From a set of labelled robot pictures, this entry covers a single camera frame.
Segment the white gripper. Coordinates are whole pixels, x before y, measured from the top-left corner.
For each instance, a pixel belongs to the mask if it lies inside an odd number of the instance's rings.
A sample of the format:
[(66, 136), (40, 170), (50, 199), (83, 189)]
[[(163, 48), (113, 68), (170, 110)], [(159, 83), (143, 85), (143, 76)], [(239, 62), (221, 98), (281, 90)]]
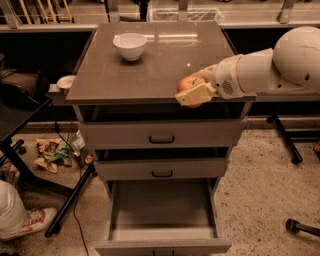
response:
[(210, 83), (200, 83), (193, 85), (189, 89), (181, 92), (185, 104), (203, 104), (209, 102), (217, 94), (224, 99), (242, 98), (242, 91), (237, 79), (237, 64), (242, 55), (235, 55), (220, 61), (217, 65), (205, 67), (193, 76), (200, 77), (206, 82), (213, 81), (214, 87)]

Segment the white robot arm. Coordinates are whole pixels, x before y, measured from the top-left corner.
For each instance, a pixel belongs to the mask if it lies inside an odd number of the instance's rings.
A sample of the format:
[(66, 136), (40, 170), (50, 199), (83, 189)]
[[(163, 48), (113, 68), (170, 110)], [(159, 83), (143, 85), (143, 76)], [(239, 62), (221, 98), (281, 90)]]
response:
[(215, 97), (307, 94), (320, 89), (320, 29), (297, 27), (274, 47), (223, 59), (181, 80), (177, 102), (197, 107)]

